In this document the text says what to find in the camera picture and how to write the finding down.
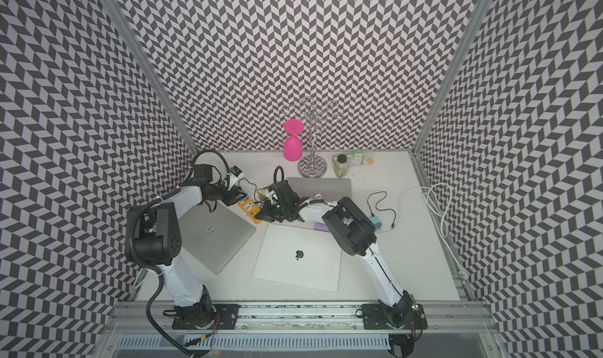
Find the teal charger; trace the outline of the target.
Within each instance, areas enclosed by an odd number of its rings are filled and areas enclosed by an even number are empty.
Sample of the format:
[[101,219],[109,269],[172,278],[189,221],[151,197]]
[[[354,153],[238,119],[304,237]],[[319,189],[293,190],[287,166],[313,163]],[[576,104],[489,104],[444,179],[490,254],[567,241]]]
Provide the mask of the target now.
[[370,217],[370,221],[375,226],[376,230],[380,230],[381,227],[383,226],[383,224],[381,223],[381,220],[377,216]]

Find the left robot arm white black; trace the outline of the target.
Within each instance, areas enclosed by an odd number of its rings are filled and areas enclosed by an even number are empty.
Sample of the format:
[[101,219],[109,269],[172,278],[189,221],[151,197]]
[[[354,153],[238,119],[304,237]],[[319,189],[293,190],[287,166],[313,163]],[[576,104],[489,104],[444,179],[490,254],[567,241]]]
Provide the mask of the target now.
[[145,206],[127,212],[127,259],[157,274],[174,307],[166,315],[174,328],[233,328],[237,306],[214,306],[182,255],[187,249],[213,274],[231,262],[254,234],[255,227],[230,210],[246,196],[240,187],[243,171],[227,161],[225,175],[213,179],[215,168],[193,157],[177,188]]

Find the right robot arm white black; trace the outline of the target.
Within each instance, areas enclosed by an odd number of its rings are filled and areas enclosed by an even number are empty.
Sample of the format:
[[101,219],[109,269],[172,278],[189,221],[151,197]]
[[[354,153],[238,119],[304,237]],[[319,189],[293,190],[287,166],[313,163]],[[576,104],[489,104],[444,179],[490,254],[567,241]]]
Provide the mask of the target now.
[[319,222],[326,226],[339,248],[364,265],[378,295],[380,318],[388,328],[427,329],[426,315],[410,293],[395,280],[377,244],[377,227],[361,208],[347,196],[337,202],[301,198],[285,179],[284,169],[276,167],[273,181],[265,187],[259,221]]

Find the silver closed laptop left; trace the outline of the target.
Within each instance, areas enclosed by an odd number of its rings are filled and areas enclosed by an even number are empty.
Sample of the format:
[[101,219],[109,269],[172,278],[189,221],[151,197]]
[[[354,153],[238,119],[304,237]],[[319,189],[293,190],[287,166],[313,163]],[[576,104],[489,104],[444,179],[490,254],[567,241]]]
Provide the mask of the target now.
[[183,248],[217,275],[255,233],[256,227],[220,204],[196,206],[178,219]]

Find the grey closed laptop centre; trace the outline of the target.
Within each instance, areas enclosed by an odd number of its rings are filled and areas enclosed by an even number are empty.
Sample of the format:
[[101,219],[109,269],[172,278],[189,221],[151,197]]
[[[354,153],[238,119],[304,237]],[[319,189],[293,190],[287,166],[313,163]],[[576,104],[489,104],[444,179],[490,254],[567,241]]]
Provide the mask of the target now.
[[300,199],[304,199],[298,220],[323,222],[323,215],[342,198],[352,198],[352,183],[347,178],[288,177],[287,182]]

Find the white closed laptop front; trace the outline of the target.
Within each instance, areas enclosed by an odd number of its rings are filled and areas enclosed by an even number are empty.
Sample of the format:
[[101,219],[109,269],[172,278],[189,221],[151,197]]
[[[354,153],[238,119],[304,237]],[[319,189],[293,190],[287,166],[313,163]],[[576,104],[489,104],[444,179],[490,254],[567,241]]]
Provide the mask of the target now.
[[270,224],[253,271],[255,279],[334,293],[342,249],[331,234]]

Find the orange power strip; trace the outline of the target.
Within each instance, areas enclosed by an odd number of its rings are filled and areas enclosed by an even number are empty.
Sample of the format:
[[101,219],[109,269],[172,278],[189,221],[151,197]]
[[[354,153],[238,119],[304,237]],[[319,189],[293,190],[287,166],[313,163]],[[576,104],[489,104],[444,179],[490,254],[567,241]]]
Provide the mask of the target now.
[[257,219],[258,213],[261,209],[256,205],[254,201],[249,198],[241,199],[237,202],[238,207],[249,217],[255,224],[261,224],[262,220]]

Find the purple power strip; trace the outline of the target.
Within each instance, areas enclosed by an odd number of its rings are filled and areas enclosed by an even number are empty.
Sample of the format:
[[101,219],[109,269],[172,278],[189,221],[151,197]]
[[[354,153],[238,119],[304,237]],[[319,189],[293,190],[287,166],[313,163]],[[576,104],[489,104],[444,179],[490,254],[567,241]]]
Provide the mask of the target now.
[[313,229],[320,232],[330,232],[328,226],[322,222],[315,222],[313,225]]

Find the chrome glass holder stand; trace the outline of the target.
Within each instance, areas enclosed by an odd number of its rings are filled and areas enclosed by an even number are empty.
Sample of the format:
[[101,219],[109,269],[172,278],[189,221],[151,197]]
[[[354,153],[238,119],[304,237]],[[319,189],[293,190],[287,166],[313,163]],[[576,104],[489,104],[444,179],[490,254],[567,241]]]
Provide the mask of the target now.
[[298,119],[305,125],[305,130],[300,136],[303,143],[303,154],[297,161],[298,172],[303,177],[323,177],[328,168],[327,162],[316,156],[317,133],[320,132],[323,123],[339,119],[339,115],[336,113],[337,105],[335,100],[328,100],[319,105],[312,98],[306,97],[298,106],[284,105],[279,109],[280,116],[285,118],[285,122],[290,119]]

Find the pink plastic wine glass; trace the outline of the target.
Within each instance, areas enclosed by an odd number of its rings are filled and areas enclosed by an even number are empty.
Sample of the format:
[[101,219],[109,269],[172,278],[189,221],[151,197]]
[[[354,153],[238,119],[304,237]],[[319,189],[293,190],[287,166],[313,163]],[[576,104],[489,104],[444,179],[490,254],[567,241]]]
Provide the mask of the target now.
[[305,130],[305,125],[301,120],[290,119],[284,123],[284,131],[287,133],[287,139],[284,141],[284,158],[289,162],[300,160],[303,154],[303,143],[300,138]]

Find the spice jar black lid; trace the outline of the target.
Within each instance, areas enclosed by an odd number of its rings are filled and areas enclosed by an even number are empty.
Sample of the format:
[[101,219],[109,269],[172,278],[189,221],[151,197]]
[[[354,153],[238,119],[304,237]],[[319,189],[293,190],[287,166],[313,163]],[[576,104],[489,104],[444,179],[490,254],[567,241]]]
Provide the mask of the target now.
[[334,157],[334,173],[337,178],[343,178],[347,175],[349,163],[347,155],[340,154]]

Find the green snack packet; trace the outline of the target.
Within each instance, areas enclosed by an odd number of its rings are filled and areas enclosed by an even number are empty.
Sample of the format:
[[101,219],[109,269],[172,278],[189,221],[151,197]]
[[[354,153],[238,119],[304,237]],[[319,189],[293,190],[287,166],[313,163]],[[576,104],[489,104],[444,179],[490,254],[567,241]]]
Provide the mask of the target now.
[[352,151],[342,154],[332,155],[332,161],[334,164],[342,163],[347,166],[362,166],[367,164],[367,159],[363,151]]

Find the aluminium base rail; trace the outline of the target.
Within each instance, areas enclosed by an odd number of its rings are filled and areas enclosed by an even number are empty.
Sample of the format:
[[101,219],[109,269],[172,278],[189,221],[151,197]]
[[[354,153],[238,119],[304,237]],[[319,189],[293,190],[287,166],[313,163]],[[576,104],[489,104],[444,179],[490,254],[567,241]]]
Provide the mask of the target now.
[[[241,301],[237,314],[221,316],[220,322],[233,323],[226,334],[302,334],[302,333],[402,333],[364,315],[364,301]],[[489,307],[482,301],[421,301],[426,314],[427,334],[495,334],[499,331]],[[154,334],[148,322],[143,301],[120,302],[113,309],[101,337],[110,334]]]

